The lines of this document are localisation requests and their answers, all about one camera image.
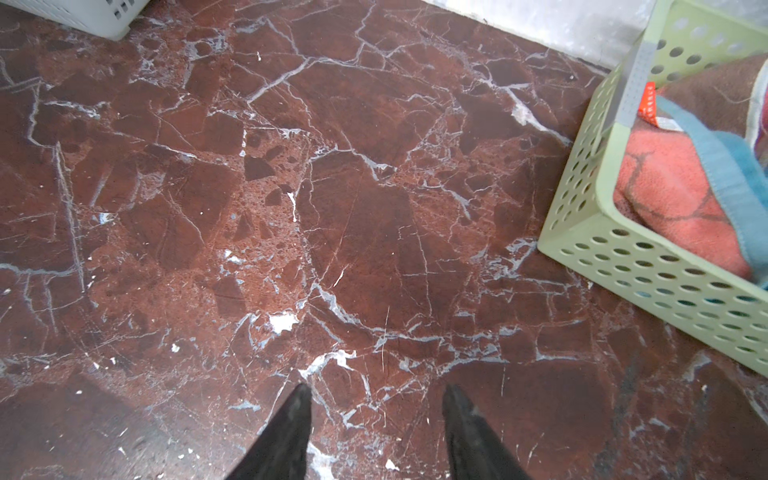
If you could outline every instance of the gray tape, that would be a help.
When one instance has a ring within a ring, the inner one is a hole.
[[[654,43],[642,41],[635,44],[627,54],[623,62],[624,68],[616,84],[616,91],[605,116],[603,130],[609,128],[614,122],[632,128],[655,53]]]

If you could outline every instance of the brown fabric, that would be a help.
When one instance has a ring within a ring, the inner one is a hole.
[[[696,115],[710,130],[744,137],[757,74],[768,54],[754,55],[673,81],[660,93]]]

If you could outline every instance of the basket hole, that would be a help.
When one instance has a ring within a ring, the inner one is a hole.
[[[722,33],[718,33],[718,34],[715,34],[715,35],[714,35],[714,36],[713,36],[713,37],[710,39],[710,46],[711,46],[711,47],[718,47],[718,46],[720,46],[720,44],[722,44],[724,41],[725,41],[725,35],[723,35]]]
[[[706,25],[699,25],[698,27],[694,28],[690,31],[690,37],[691,38],[704,38],[707,36],[707,31],[709,28]]]
[[[728,45],[726,52],[728,53],[728,55],[738,55],[739,52],[742,51],[743,49],[744,49],[744,44],[736,42]]]
[[[672,26],[675,30],[682,30],[683,28],[686,28],[688,26],[688,19],[685,17],[678,18]]]
[[[710,286],[718,290],[728,290],[733,288],[730,284],[725,282],[710,282]]]
[[[756,303],[759,301],[757,298],[749,295],[736,295],[736,300],[744,303]]]

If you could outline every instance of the towel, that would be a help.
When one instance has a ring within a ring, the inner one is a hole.
[[[691,253],[768,286],[768,55],[649,84],[614,203]]]

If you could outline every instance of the red marble floor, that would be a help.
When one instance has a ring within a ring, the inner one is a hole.
[[[0,8],[2,477],[217,480],[307,382],[308,478],[446,478],[456,382],[536,479],[766,478],[766,379],[536,250],[601,78],[418,0]]]

